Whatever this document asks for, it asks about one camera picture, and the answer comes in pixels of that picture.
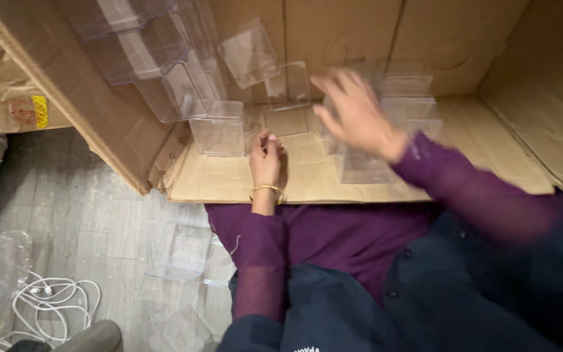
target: gold bangle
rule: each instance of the gold bangle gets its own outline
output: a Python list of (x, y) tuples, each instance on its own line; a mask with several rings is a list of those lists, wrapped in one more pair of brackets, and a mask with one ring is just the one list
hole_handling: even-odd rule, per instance
[(279, 189), (279, 187), (271, 186), (271, 185), (259, 185), (259, 186), (255, 186), (254, 188), (251, 188), (251, 192), (249, 192), (249, 199), (251, 199), (252, 203), (253, 203), (253, 194), (255, 193), (255, 191), (262, 188), (270, 188), (272, 190), (276, 190), (277, 192), (279, 192), (279, 196), (277, 197), (277, 205), (283, 202), (283, 192), (282, 190)]

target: blurry hand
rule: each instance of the blurry hand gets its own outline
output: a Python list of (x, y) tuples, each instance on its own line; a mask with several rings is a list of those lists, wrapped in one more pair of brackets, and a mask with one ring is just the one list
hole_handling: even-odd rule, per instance
[[(282, 164), (280, 155), (282, 143), (268, 129), (261, 131), (253, 141), (249, 154), (249, 166), (253, 177), (253, 186), (279, 186)], [(278, 194), (270, 188), (260, 188), (253, 194), (252, 212), (273, 215)]]
[(409, 138), (388, 122), (373, 90), (360, 75), (350, 69), (332, 68), (310, 80), (332, 99), (340, 115), (338, 122), (322, 105), (314, 105), (314, 113), (335, 138), (390, 163), (400, 160)]

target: wrist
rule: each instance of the wrist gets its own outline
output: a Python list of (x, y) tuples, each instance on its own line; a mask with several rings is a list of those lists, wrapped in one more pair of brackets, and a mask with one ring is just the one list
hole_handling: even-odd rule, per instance
[(251, 212), (261, 215), (274, 215), (277, 203), (277, 191), (270, 188), (259, 188), (253, 192)]
[(409, 143), (410, 136), (406, 132), (393, 130), (392, 134), (380, 147), (379, 156), (384, 158), (389, 164), (397, 164), (401, 161)]

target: purple sleeve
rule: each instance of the purple sleeve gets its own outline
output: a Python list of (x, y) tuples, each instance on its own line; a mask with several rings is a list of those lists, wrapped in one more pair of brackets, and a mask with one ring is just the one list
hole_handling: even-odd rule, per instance
[(249, 213), (238, 249), (232, 258), (238, 268), (233, 319), (260, 315), (284, 319), (288, 237), (279, 216)]
[(527, 242), (545, 235), (557, 212), (543, 198), (531, 196), (476, 169), (466, 156), (418, 133), (393, 170), (406, 182), (499, 242)]

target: gray floor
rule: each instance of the gray floor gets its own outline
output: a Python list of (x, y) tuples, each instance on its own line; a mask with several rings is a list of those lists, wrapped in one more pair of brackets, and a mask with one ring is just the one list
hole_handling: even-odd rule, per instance
[[(148, 350), (146, 339), (188, 290), (198, 293), (201, 318), (220, 339), (231, 322), (227, 288), (144, 275), (154, 236), (167, 224), (208, 226), (202, 204), (168, 204), (156, 190), (138, 196), (73, 128), (11, 135), (9, 144), (0, 169), (0, 233), (27, 230), (34, 271), (97, 282), (103, 291), (97, 318), (119, 324), (126, 351)], [(69, 318), (72, 324), (82, 319)], [(55, 316), (40, 320), (61, 330)]]

